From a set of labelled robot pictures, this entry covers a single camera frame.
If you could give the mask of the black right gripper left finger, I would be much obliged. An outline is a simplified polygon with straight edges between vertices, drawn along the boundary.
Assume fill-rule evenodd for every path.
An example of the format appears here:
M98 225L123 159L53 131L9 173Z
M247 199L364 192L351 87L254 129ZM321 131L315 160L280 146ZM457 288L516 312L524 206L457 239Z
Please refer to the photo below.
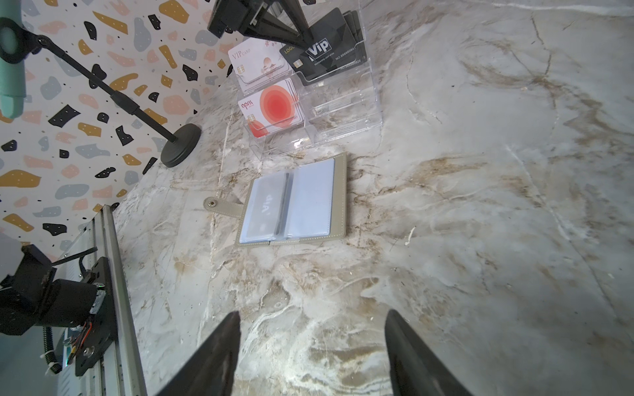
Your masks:
M239 361L240 316L225 316L158 395L231 395Z

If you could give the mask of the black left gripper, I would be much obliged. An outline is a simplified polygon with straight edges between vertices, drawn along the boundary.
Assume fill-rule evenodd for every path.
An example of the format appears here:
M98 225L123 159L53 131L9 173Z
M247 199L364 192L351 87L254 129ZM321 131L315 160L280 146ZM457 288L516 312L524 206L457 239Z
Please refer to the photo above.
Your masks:
M265 14L272 1L218 0L211 10L207 30L221 38L225 33L238 32L243 36L276 41L307 49L315 41L305 19L299 0L277 0L289 16L297 32L283 24L272 14Z

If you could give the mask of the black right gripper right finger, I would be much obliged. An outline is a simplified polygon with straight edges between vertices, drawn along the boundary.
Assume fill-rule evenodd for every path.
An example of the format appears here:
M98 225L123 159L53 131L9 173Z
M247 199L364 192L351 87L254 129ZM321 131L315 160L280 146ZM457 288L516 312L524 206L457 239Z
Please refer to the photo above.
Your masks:
M394 395L471 393L396 310L386 316L385 338Z

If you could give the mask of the white floral credit card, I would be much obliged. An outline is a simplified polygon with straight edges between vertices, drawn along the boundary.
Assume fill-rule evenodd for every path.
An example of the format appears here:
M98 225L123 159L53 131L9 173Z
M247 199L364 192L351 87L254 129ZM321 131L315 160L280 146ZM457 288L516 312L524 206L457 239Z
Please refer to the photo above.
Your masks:
M251 92L272 80L292 72L277 41L249 38L228 51L238 84L243 92Z

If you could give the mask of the black VIP credit card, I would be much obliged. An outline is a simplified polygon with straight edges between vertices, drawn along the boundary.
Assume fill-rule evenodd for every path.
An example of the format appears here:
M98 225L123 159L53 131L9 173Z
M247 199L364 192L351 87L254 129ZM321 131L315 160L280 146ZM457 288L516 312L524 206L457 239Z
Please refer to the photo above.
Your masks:
M368 61L363 26L357 10L335 8L311 28L317 41L300 49L283 46L282 58L292 67L304 86L356 68Z

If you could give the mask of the red circle credit card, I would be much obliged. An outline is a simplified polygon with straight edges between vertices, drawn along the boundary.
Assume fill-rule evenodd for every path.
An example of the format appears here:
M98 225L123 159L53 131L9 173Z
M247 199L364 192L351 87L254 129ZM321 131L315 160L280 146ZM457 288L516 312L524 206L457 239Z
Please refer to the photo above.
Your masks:
M283 79L238 101L251 135L262 138L303 124L305 114L291 78Z

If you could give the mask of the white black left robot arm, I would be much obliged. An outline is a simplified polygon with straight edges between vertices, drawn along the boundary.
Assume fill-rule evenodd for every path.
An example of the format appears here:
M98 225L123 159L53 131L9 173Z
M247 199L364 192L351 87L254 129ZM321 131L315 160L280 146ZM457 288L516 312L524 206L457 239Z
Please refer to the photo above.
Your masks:
M77 326L94 286L56 280L72 239L155 163L194 150L192 118L236 36L210 1L1 4L1 330Z

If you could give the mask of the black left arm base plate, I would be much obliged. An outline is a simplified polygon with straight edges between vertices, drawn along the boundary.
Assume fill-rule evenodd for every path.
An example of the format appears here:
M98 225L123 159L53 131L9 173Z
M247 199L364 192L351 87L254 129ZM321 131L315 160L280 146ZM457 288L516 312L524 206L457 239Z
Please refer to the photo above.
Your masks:
M86 332L79 339L75 357L75 375L83 376L104 356L117 340L117 315L115 310L112 274L107 257L100 257L92 267L92 285L97 287L96 306L91 309Z

